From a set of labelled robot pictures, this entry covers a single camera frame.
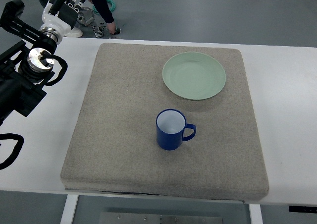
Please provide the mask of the person bare hand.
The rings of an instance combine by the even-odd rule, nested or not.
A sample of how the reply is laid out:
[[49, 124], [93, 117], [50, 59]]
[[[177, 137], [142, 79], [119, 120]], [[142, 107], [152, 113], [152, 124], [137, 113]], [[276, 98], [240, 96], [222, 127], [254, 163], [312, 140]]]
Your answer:
[[116, 23], [115, 21], [112, 23], [106, 24], [107, 30], [110, 34], [114, 35], [116, 33]]

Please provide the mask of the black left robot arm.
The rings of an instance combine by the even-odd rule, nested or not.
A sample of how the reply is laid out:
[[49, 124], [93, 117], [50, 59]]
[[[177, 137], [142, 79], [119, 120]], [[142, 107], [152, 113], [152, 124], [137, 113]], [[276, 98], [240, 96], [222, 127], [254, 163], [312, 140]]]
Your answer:
[[13, 111], [28, 116], [46, 96], [45, 84], [54, 75], [52, 66], [39, 69], [31, 64], [32, 49], [55, 53], [56, 42], [20, 20], [24, 10], [22, 0], [5, 4], [0, 26], [22, 40], [0, 55], [0, 120]]

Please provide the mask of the person forearm dark sleeve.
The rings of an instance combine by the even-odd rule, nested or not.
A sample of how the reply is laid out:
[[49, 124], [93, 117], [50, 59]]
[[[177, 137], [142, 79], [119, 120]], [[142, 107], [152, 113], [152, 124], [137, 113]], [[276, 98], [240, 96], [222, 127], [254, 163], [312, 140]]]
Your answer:
[[101, 15], [104, 21], [107, 24], [113, 23], [114, 18], [112, 13], [108, 7], [108, 3], [106, 0], [91, 0], [92, 4], [95, 6], [97, 12]]

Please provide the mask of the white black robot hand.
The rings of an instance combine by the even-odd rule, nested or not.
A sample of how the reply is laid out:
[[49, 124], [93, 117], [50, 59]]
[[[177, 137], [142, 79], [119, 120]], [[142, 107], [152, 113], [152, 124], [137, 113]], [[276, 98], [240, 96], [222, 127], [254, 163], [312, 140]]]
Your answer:
[[79, 11], [86, 0], [48, 0], [42, 13], [40, 31], [59, 44], [75, 27]]

